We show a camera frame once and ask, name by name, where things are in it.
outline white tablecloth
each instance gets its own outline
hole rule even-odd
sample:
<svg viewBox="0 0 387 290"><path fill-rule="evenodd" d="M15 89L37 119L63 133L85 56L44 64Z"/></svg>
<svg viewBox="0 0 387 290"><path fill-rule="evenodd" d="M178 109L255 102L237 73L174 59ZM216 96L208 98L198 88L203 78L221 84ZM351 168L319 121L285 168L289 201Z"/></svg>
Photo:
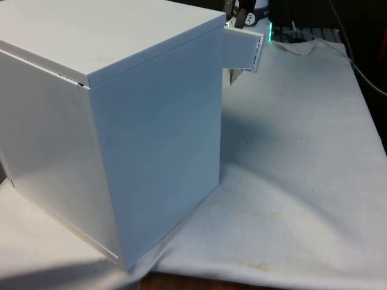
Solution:
<svg viewBox="0 0 387 290"><path fill-rule="evenodd" d="M258 73L225 82L222 119L220 186L127 275L7 181L1 276L99 261L109 283L153 269L289 289L386 289L387 158L348 60L321 43L309 56L269 44Z"/></svg>

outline green light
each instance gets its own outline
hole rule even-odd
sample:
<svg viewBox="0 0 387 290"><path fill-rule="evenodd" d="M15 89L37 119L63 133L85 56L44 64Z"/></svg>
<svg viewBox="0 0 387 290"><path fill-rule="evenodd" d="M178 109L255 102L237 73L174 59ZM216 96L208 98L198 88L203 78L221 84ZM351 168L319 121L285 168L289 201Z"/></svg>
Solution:
<svg viewBox="0 0 387 290"><path fill-rule="evenodd" d="M273 28L273 24L270 23L270 26L268 28L268 42L272 41L272 33L273 33L272 28Z"/></svg>

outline wire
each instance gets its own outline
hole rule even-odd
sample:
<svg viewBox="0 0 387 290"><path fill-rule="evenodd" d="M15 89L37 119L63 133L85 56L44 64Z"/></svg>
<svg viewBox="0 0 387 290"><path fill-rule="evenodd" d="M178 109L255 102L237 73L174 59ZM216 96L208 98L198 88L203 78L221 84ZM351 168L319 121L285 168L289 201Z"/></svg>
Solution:
<svg viewBox="0 0 387 290"><path fill-rule="evenodd" d="M339 16L339 14L337 13L336 8L334 8L334 5L332 4L332 1L331 1L331 0L328 0L328 4L329 4L329 6L331 7L334 16L336 17L337 22L339 23L340 30L341 30L341 32L343 33L343 36L344 36L344 38L345 38L346 45L347 45L347 47L348 47L348 52L349 52L349 54L350 54L350 58L351 58L351 60L354 61L353 51L352 51L352 47L351 47L351 44L350 44L350 40L348 39L348 36L346 35L345 29L344 29L344 25L343 25L343 23L341 22L340 16Z"/></svg>
<svg viewBox="0 0 387 290"><path fill-rule="evenodd" d="M315 39L317 39L318 41L322 42L323 44L325 44L326 46L330 47L331 49L333 49L334 51L338 52L339 54L341 54L343 57L347 58L351 63L352 63L352 66L353 68L355 68L357 70L357 72L360 74L360 76L366 81L367 84L369 84L370 87L372 87L375 91L377 91L379 94L387 97L387 92L383 92L381 89L379 89L376 85L374 85L373 83L371 83L371 81L369 79L367 79L367 77L364 75L364 73L362 73L362 71L360 70L360 68L357 67L357 65L354 63L354 61L348 57L345 53L343 53L341 50L338 50L336 47L334 47L332 44L330 44L329 42L319 38L319 37L316 37L314 36L313 34L311 33L307 33L306 31L301 31L301 30L296 30L298 32L302 32L306 35L309 35ZM285 31L283 33L293 33L294 31Z"/></svg>

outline white box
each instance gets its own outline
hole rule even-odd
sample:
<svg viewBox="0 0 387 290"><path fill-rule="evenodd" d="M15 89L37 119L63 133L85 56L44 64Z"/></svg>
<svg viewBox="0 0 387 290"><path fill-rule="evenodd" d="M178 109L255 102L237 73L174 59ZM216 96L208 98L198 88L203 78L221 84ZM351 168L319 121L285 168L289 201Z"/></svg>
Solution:
<svg viewBox="0 0 387 290"><path fill-rule="evenodd" d="M0 158L130 268L217 185L225 15L163 0L0 2Z"/></svg>

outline white fabric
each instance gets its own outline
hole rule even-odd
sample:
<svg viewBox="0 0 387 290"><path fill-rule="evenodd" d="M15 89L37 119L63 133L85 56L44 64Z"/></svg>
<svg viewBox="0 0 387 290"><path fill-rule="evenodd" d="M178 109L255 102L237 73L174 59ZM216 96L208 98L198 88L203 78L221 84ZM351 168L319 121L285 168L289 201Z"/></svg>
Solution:
<svg viewBox="0 0 387 290"><path fill-rule="evenodd" d="M387 158L348 60L321 43L305 57L269 44L257 74L224 82L222 118L220 186L128 275L103 264L104 283L153 268L289 289L386 289ZM8 181L0 231L1 277L105 261Z"/></svg>

